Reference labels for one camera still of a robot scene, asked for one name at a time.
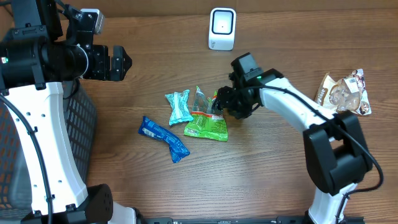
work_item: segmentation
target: blue snack wrapper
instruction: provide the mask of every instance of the blue snack wrapper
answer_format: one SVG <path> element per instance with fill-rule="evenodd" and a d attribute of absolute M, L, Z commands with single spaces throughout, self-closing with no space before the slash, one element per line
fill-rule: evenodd
<path fill-rule="evenodd" d="M 169 130 L 160 127 L 146 116 L 142 118 L 142 124 L 138 129 L 138 133 L 156 140 L 167 142 L 167 144 L 169 144 L 170 154 L 174 163 L 179 162 L 182 158 L 190 154 L 189 150 L 182 144 L 181 140 L 176 135 L 171 133 Z"/>

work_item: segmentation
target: light blue candy wrapper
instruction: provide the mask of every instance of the light blue candy wrapper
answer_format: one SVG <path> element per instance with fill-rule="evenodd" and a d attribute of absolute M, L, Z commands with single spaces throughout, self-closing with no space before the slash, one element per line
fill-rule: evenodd
<path fill-rule="evenodd" d="M 138 133 L 156 140 L 167 142 L 167 144 L 169 144 L 170 154 L 174 163 L 190 154 L 189 150 L 182 144 L 181 140 L 176 135 L 171 133 L 169 130 L 160 127 L 146 116 L 142 119 L 142 124 L 138 129 Z"/>
<path fill-rule="evenodd" d="M 170 106 L 173 109 L 172 115 L 170 116 L 169 125 L 185 122 L 185 121 L 193 121 L 192 115 L 188 110 L 188 97 L 189 90 L 185 90 L 182 93 L 171 93 L 164 95 L 166 99 L 169 101 Z"/>

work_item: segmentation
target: label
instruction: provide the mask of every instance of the label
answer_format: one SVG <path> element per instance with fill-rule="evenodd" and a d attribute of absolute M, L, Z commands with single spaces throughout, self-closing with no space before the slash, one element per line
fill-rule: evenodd
<path fill-rule="evenodd" d="M 211 119 L 217 121 L 217 120 L 222 120 L 224 118 L 223 118 L 223 115 L 212 115 Z"/>
<path fill-rule="evenodd" d="M 150 137 L 152 137 L 152 138 L 155 137 L 155 134 L 154 134 L 152 131 L 149 131 L 149 130 L 146 129 L 146 128 L 143 128 L 142 130 L 144 131 L 144 133 L 145 133 L 146 135 L 148 135 L 148 136 L 150 136 Z"/>
<path fill-rule="evenodd" d="M 359 92 L 358 84 L 356 83 L 355 78 L 344 79 L 344 82 L 346 82 L 351 93 Z"/>
<path fill-rule="evenodd" d="M 195 129 L 187 128 L 187 129 L 185 129 L 185 131 L 186 131 L 187 133 L 189 133 L 189 134 L 194 135 L 194 136 L 198 136 L 198 131 L 195 130 Z"/>
<path fill-rule="evenodd" d="M 178 96 L 179 93 L 174 92 L 174 110 L 175 110 L 175 119 L 181 119 L 180 107 L 178 106 Z"/>
<path fill-rule="evenodd" d="M 320 91 L 320 93 L 318 94 L 318 97 L 317 97 L 317 100 L 316 100 L 316 102 L 319 104 L 319 105 L 323 105 L 323 99 L 325 99 L 325 93 L 327 92 L 327 89 L 325 89 L 325 88 L 323 88 L 321 91 Z"/>

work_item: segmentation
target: white device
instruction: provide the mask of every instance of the white device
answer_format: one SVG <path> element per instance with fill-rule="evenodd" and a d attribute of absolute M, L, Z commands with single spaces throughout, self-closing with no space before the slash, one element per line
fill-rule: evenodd
<path fill-rule="evenodd" d="M 236 12 L 230 8 L 217 7 L 211 11 L 209 48 L 232 50 L 235 41 Z"/>

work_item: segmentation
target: green snack bag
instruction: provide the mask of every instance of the green snack bag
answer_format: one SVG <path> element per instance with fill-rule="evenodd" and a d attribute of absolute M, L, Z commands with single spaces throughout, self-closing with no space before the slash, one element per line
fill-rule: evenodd
<path fill-rule="evenodd" d="M 210 138 L 219 141 L 228 140 L 228 132 L 226 130 L 223 112 L 211 108 L 216 97 L 217 91 L 215 91 L 213 98 L 206 99 L 205 95 L 200 91 L 199 87 L 197 87 L 191 112 L 193 121 L 190 121 L 186 125 L 184 135 L 198 138 Z"/>

